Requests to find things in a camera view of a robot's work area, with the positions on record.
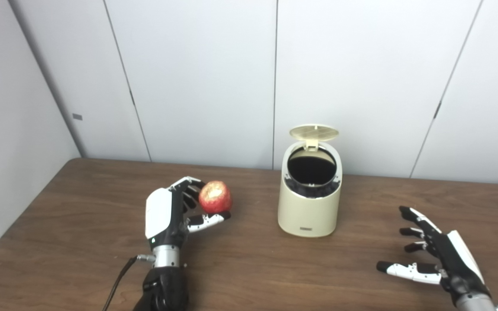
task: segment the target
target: black cable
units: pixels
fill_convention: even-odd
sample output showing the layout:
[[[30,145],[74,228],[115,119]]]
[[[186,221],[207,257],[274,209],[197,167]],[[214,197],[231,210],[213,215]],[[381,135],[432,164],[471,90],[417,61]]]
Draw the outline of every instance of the black cable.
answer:
[[[111,293],[109,293],[109,297],[107,298],[107,302],[105,303],[105,306],[103,307],[103,311],[107,311],[107,308],[111,304],[112,297],[115,295],[116,288],[118,287],[118,284],[120,283],[120,280],[126,274],[126,271],[132,267],[132,265],[138,260],[138,257],[132,257],[128,260],[128,262],[125,264],[124,268],[120,271],[118,274],[118,277],[116,278],[115,285],[112,286]]]

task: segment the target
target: white wall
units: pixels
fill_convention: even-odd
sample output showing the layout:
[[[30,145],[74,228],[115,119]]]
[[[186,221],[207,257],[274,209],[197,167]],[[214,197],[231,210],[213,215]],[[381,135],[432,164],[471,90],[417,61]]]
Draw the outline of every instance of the white wall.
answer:
[[[479,0],[279,0],[274,168],[319,123],[344,173],[409,177]]]
[[[498,183],[498,0],[484,0],[414,178]]]
[[[0,0],[0,236],[78,156],[16,18]]]
[[[149,161],[103,0],[10,2],[83,154]]]
[[[152,159],[271,168],[275,0],[107,0]]]

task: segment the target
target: black fingertip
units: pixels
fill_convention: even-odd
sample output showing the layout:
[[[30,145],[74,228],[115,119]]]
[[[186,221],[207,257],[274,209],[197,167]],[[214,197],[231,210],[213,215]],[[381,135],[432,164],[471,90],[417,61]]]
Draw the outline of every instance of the black fingertip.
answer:
[[[400,228],[399,229],[399,233],[401,235],[405,235],[405,236],[409,236],[409,235],[413,235],[414,232],[411,228]]]
[[[399,206],[399,211],[401,211],[401,216],[403,217],[403,219],[408,221],[416,220],[416,215],[411,211],[410,207]]]
[[[389,269],[389,267],[391,266],[393,266],[393,262],[379,261],[376,264],[376,269],[380,272],[387,273],[387,269]]]
[[[224,220],[230,219],[232,217],[232,214],[230,214],[229,211],[223,211],[223,212],[221,212],[219,214],[220,214],[220,216],[222,216],[224,218]]]

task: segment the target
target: robotic finger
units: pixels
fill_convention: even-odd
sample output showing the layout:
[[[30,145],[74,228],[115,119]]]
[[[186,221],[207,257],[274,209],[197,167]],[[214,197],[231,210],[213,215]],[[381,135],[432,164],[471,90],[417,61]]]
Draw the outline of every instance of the robotic finger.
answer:
[[[198,188],[205,187],[205,183],[201,181],[200,179],[186,176],[180,179],[179,181],[176,181],[170,187],[168,187],[169,191],[174,191],[174,190],[180,190],[180,191],[185,191],[189,185],[194,185]]]
[[[441,273],[432,263],[413,263],[407,266],[399,263],[379,261],[376,269],[392,276],[413,280],[419,283],[439,285]]]
[[[413,209],[412,207],[399,206],[399,211],[401,211],[401,216],[403,219],[412,221],[418,227],[422,229],[425,234],[432,233],[441,233],[441,230],[431,222],[426,216],[424,216],[421,212]]]
[[[399,233],[404,236],[415,236],[417,238],[424,238],[424,231],[418,228],[400,228]]]
[[[185,192],[182,194],[184,195],[184,213],[197,207],[197,201],[191,195]]]
[[[219,224],[231,217],[229,211],[224,211],[217,214],[201,214],[188,217],[189,233],[200,232],[206,228]]]
[[[195,189],[194,187],[192,186],[188,186],[185,191],[184,191],[184,194],[190,196],[192,199],[194,199],[195,201],[199,201],[199,190]]]
[[[405,245],[403,248],[405,252],[407,253],[413,253],[417,251],[427,251],[428,253],[431,254],[433,257],[437,257],[437,253],[435,252],[435,249],[433,246],[431,246],[428,242],[426,241],[420,241],[420,242],[414,242],[410,243],[408,245]]]

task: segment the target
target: white robotic hand cover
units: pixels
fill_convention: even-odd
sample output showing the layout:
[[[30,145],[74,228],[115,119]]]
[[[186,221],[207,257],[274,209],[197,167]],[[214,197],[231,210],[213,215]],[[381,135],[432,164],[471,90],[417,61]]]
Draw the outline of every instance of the white robotic hand cover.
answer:
[[[156,189],[147,197],[146,202],[146,238],[163,232],[170,225],[170,206],[172,192],[168,189]]]

